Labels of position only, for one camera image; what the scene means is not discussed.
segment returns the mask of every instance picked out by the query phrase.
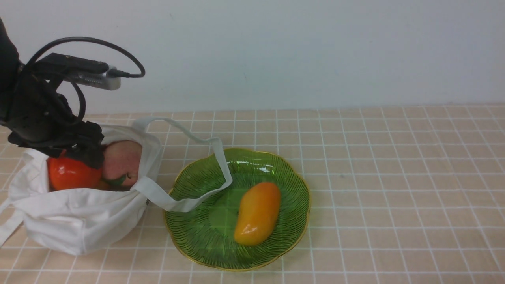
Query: green glass plate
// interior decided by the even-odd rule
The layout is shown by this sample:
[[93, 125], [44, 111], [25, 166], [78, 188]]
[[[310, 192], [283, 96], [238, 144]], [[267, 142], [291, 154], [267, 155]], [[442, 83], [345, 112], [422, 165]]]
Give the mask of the green glass plate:
[[[176, 248], [190, 260], [227, 271], [266, 266], [291, 250], [304, 236], [311, 195], [305, 181], [282, 158], [264, 152], [225, 150], [233, 183], [188, 213], [165, 211], [165, 223]], [[274, 182], [281, 191], [279, 218], [272, 234], [257, 246], [233, 238], [242, 195], [254, 185]], [[214, 155], [188, 165], [177, 177], [170, 196], [199, 198], [225, 182]]]

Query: gold plate rim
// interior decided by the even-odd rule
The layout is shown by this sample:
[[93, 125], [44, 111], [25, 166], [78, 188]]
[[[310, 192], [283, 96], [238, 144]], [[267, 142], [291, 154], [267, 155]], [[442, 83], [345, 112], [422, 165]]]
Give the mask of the gold plate rim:
[[[175, 248], [179, 251], [180, 254], [182, 254], [183, 256], [185, 256], [187, 259], [189, 259], [190, 261], [196, 263], [196, 264], [199, 264], [199, 265], [202, 265], [202, 266], [205, 266], [205, 267], [209, 267], [209, 268], [215, 268], [215, 269], [218, 269], [218, 270], [221, 270], [221, 271], [228, 271], [228, 272], [246, 272], [246, 271], [252, 271], [252, 270], [257, 270], [257, 269], [260, 269], [260, 268], [263, 268], [271, 263], [273, 263], [274, 261], [276, 261], [277, 259], [279, 259], [280, 257], [282, 257], [283, 255], [285, 255], [286, 253], [290, 252], [294, 247], [296, 247], [296, 245], [298, 245], [301, 241], [301, 239], [303, 239], [303, 237], [305, 236], [305, 234], [307, 233], [307, 229], [309, 227], [309, 219], [310, 219], [310, 213], [311, 213], [311, 209], [312, 209], [312, 193], [311, 193], [311, 190], [310, 190], [310, 187], [309, 185], [307, 184], [307, 182], [305, 181], [305, 179], [299, 175], [295, 169], [293, 168], [293, 166], [291, 166], [291, 164], [286, 161], [286, 159], [282, 158], [281, 156], [279, 155], [276, 155], [276, 154], [273, 154], [273, 153], [270, 153], [270, 152], [265, 152], [265, 151], [253, 151], [251, 149], [247, 149], [247, 148], [241, 148], [241, 147], [231, 147], [231, 148], [226, 148], [224, 149], [224, 152], [226, 151], [229, 151], [229, 150], [244, 150], [244, 151], [247, 151], [247, 152], [251, 152], [251, 153], [260, 153], [260, 154], [268, 154], [268, 155], [272, 155], [276, 158], [279, 158], [281, 159], [282, 161], [284, 161], [288, 166], [289, 168], [293, 171], [293, 173], [295, 175], [297, 175], [301, 180], [302, 182], [305, 184], [305, 187], [307, 188], [307, 192], [309, 193], [309, 208], [307, 209], [307, 217], [306, 217], [306, 220], [305, 220], [305, 227], [304, 227], [304, 231], [300, 234], [300, 237], [298, 238], [298, 240], [296, 240], [296, 242], [294, 242], [294, 244], [288, 248], [287, 250], [285, 250], [283, 253], [277, 255], [276, 257], [274, 257], [273, 259], [271, 259], [270, 261], [266, 262], [266, 263], [263, 263], [261, 265], [258, 265], [258, 266], [255, 266], [255, 267], [251, 267], [251, 268], [245, 268], [245, 269], [228, 269], [228, 268], [223, 268], [223, 267], [219, 267], [219, 266], [212, 266], [212, 265], [208, 265], [206, 263], [203, 263], [203, 262], [200, 262], [200, 261], [197, 261], [193, 258], [191, 258], [189, 255], [187, 255], [185, 252], [183, 252], [181, 250], [181, 248], [179, 247], [179, 245], [177, 244], [177, 242], [175, 241], [174, 239], [174, 235], [172, 233], [172, 231], [170, 230], [170, 228], [168, 227], [168, 223], [167, 223], [167, 219], [166, 219], [166, 216], [165, 216], [165, 210], [162, 211], [162, 214], [163, 214], [163, 223], [165, 224], [165, 228], [167, 229], [169, 235], [170, 235], [170, 239], [172, 240], [172, 243], [174, 244]], [[201, 160], [206, 160], [210, 157], [212, 157], [214, 154], [212, 155], [209, 155], [208, 157], [206, 158], [202, 158], [202, 159], [198, 159], [194, 162], [191, 162], [190, 164], [188, 164], [187, 166], [185, 166], [182, 171], [179, 172], [179, 174], [177, 175], [177, 177], [175, 178], [175, 181], [174, 181], [174, 184], [177, 182], [177, 179], [179, 178], [179, 176], [186, 170], [186, 168], [188, 168], [189, 166], [191, 166], [192, 164], [198, 162], [198, 161], [201, 161]], [[168, 195], [170, 195], [172, 193], [172, 191], [174, 190], [174, 188], [171, 188], [170, 191], [168, 192]]]

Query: tomato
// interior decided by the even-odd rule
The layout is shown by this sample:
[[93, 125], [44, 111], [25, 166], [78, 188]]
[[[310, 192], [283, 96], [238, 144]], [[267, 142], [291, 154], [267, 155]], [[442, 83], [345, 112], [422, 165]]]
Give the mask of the tomato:
[[96, 188], [102, 177], [102, 169], [93, 169], [81, 161], [67, 157], [48, 158], [49, 182], [54, 190], [71, 188]]
[[261, 182], [251, 187], [240, 200], [235, 241], [255, 246], [273, 232], [279, 217], [281, 192], [276, 184]]

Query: table surface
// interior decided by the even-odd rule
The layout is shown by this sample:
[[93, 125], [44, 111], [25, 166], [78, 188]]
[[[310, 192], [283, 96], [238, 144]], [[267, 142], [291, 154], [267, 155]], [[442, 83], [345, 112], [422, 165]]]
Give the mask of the table surface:
[[[69, 256], [27, 239], [21, 227], [0, 249], [0, 282], [174, 284], [505, 283], [505, 104], [340, 110], [113, 114], [127, 125], [172, 117], [225, 147], [276, 153], [307, 181], [309, 229], [285, 256], [254, 272], [193, 264], [174, 247], [162, 211], [109, 248]], [[148, 128], [165, 141], [158, 183], [209, 147], [176, 128]], [[22, 149], [0, 130], [0, 201]], [[0, 223], [12, 214], [8, 208]]]

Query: yellow mango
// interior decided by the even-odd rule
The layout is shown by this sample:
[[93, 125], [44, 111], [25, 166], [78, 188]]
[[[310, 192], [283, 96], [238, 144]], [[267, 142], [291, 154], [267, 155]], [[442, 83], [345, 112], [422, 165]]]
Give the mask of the yellow mango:
[[235, 241], [244, 246], [256, 246], [272, 234], [281, 204], [281, 192], [276, 184], [261, 182], [251, 187], [240, 200]]

